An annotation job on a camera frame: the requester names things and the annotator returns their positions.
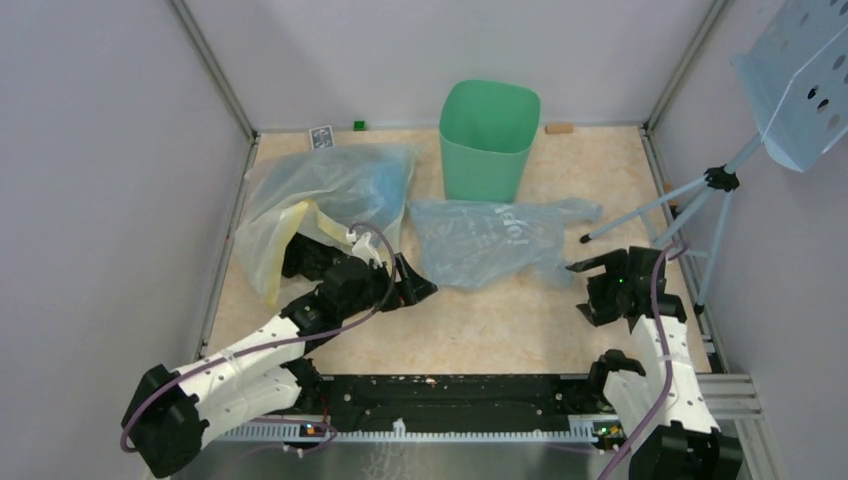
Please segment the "light blue plastic bag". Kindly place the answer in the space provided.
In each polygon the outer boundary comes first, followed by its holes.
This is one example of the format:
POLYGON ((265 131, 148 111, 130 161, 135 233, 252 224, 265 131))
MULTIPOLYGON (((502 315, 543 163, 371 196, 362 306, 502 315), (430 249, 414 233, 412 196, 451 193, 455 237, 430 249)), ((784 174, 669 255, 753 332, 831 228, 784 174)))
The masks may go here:
POLYGON ((525 269, 552 286, 569 286, 566 227, 594 223, 603 213, 601 204, 575 197, 542 204, 419 199, 407 208, 425 276, 466 290, 525 269))

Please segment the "clear yellowish plastic bag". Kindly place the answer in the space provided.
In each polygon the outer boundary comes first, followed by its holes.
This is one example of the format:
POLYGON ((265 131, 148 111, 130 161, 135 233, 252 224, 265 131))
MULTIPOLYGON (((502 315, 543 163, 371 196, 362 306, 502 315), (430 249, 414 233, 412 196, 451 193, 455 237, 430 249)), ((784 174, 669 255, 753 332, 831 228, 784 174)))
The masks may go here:
POLYGON ((277 301, 284 255, 297 234, 348 253, 349 227, 377 227, 380 255, 401 246, 407 189, 419 147, 405 143, 334 146, 260 163, 235 233, 234 252, 258 297, 277 301))

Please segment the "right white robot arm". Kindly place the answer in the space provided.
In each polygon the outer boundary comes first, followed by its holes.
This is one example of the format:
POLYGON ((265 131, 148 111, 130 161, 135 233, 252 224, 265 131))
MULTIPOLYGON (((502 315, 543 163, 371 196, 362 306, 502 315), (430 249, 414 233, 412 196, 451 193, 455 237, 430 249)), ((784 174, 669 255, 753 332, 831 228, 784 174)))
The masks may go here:
POLYGON ((624 443, 600 478, 626 462, 631 479, 734 479, 744 454, 722 433, 700 389, 679 296, 666 291, 668 249, 632 246, 569 265, 603 271, 587 280, 578 309, 593 326, 624 319, 642 352, 639 360, 610 349, 592 364, 586 397, 600 412, 615 411, 624 443))

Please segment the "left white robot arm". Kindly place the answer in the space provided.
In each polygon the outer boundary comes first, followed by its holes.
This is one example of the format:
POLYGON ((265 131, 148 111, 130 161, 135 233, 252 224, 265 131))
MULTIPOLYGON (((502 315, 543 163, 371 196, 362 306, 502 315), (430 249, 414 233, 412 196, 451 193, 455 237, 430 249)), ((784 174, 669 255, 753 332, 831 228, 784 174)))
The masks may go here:
POLYGON ((308 293, 213 355, 140 378, 120 422, 119 447, 139 454, 157 478, 187 466, 221 434, 265 413, 308 413, 320 386, 296 375, 306 354, 377 313, 416 305, 437 292, 401 254, 388 263, 346 257, 308 293))

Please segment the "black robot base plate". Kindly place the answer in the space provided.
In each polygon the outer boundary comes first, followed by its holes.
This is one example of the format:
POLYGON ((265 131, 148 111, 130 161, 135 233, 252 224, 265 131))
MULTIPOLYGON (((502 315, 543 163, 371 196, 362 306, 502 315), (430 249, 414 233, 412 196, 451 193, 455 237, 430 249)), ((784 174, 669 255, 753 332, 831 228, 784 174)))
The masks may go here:
POLYGON ((566 432, 579 415, 610 414, 585 375, 336 375, 306 387, 287 415, 343 433, 566 432))

